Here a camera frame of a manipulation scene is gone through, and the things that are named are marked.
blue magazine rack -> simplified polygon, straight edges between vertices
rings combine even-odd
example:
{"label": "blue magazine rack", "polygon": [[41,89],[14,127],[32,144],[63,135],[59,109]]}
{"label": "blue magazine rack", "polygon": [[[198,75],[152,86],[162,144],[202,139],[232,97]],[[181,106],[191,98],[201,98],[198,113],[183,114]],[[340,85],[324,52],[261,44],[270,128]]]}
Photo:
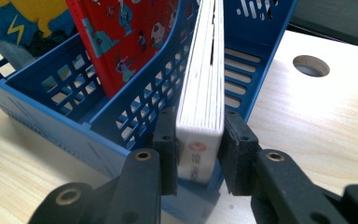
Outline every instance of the blue magazine rack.
{"label": "blue magazine rack", "polygon": [[[296,0],[225,1],[225,100],[245,120],[295,5]],[[112,99],[103,94],[75,35],[24,69],[0,74],[0,108],[101,173],[118,176],[126,155],[153,133],[158,112],[178,100],[198,7],[195,0],[179,1],[164,47]],[[163,197],[162,207],[185,223],[203,223],[222,181],[218,165],[209,186],[180,180],[177,197]]]}

